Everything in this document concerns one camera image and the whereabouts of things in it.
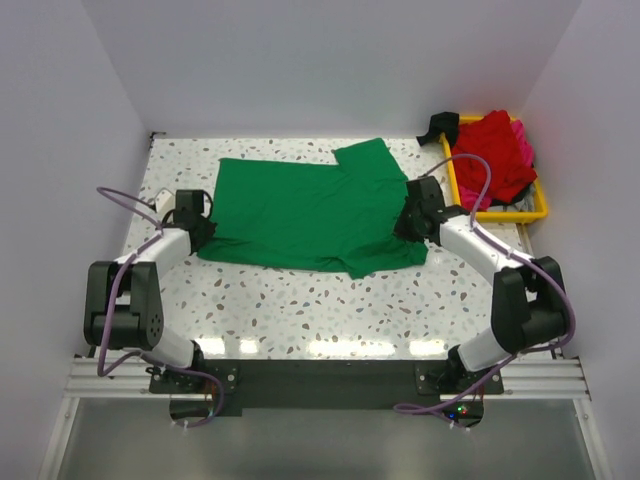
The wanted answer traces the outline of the green t shirt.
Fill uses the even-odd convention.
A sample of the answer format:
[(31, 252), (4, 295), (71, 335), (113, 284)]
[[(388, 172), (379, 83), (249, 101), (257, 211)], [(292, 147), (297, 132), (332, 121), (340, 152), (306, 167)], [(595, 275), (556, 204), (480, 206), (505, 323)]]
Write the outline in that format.
[(202, 260), (353, 279), (425, 263), (427, 247), (398, 238), (406, 175), (380, 138), (339, 148), (332, 165), (223, 158), (215, 234)]

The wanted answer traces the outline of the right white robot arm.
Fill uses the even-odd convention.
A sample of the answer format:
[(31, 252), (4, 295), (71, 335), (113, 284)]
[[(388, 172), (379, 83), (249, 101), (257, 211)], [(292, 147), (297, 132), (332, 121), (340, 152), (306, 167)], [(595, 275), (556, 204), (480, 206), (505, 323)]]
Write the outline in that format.
[(445, 379), (459, 393), (481, 380), (481, 371), (519, 354), (559, 348), (572, 339), (575, 313), (559, 264), (509, 247), (458, 205), (447, 206), (431, 176), (406, 183), (407, 195), (394, 234), (433, 243), (457, 255), (491, 286), (490, 325), (451, 349)]

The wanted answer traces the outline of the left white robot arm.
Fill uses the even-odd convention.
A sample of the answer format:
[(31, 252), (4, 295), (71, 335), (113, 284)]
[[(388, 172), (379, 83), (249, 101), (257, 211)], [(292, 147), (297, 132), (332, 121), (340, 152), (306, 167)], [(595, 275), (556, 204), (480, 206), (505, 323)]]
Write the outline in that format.
[(130, 253), (89, 267), (83, 335), (99, 349), (97, 374), (108, 376), (125, 360), (139, 357), (172, 370), (183, 391), (200, 390), (207, 380), (201, 347), (165, 325), (160, 280), (213, 239), (211, 195), (163, 188), (143, 200), (108, 187), (97, 192), (153, 227), (151, 237)]

